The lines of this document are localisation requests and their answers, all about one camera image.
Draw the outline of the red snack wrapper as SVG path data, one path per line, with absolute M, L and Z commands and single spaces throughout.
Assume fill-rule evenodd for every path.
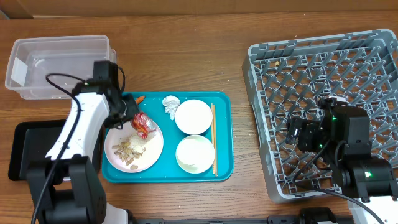
M 156 130 L 153 120 L 143 112 L 139 112 L 131 120 L 131 126 L 136 130 L 141 139 L 146 139 L 148 135 Z

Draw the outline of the white tissue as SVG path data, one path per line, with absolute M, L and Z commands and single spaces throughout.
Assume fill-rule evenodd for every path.
M 176 96 L 169 95 L 162 100 L 162 104 L 165 106 L 165 112 L 170 115 L 170 119 L 174 120 L 176 110 L 180 106 L 180 100 Z

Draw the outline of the white paper cup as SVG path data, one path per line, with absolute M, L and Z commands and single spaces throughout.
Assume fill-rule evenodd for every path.
M 184 101 L 175 112 L 175 123 L 188 135 L 206 132 L 213 121 L 211 108 L 201 100 Z

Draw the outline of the white bowl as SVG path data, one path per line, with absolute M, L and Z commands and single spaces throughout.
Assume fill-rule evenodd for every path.
M 212 167 L 215 161 L 215 149 L 206 137 L 190 135 L 180 141 L 175 157 L 177 164 L 185 172 L 201 174 Z

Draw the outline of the wooden chopstick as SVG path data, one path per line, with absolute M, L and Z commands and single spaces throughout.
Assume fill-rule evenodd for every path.
M 214 149 L 214 137 L 215 137 L 215 134 L 214 134 L 214 104 L 212 103 L 211 104 L 211 113 L 212 113 L 212 122 L 211 122 L 211 143 L 212 143 L 212 145 L 213 145 L 213 149 Z M 213 173 L 213 175 L 215 175 L 215 157 L 214 157 L 214 159 L 213 159 L 213 164 L 212 164 L 212 173 Z
M 217 133 L 216 133 L 216 105 L 214 105 L 214 134 L 215 134 L 215 137 L 214 137 L 214 149 L 215 149 L 215 177 L 217 177 L 218 176 L 218 161 L 217 161 L 217 159 L 218 159 L 218 156 L 217 156 Z

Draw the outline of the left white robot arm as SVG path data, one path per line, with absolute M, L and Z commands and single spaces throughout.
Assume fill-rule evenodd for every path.
M 128 209 L 116 208 L 92 165 L 102 128 L 122 129 L 139 114 L 119 83 L 123 70 L 109 60 L 95 61 L 93 76 L 78 79 L 63 129 L 41 161 L 29 164 L 27 182 L 34 203 L 32 223 L 136 223 Z

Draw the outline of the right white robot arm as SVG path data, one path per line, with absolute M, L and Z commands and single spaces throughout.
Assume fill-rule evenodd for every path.
M 294 184 L 345 199 L 356 223 L 397 223 L 396 177 L 387 160 L 371 154 L 366 110 L 339 96 L 320 99 L 318 107 L 324 111 L 318 121 L 292 117 L 287 122 L 286 143 L 315 154 L 294 175 Z M 297 182 L 319 158 L 331 169 L 340 193 Z

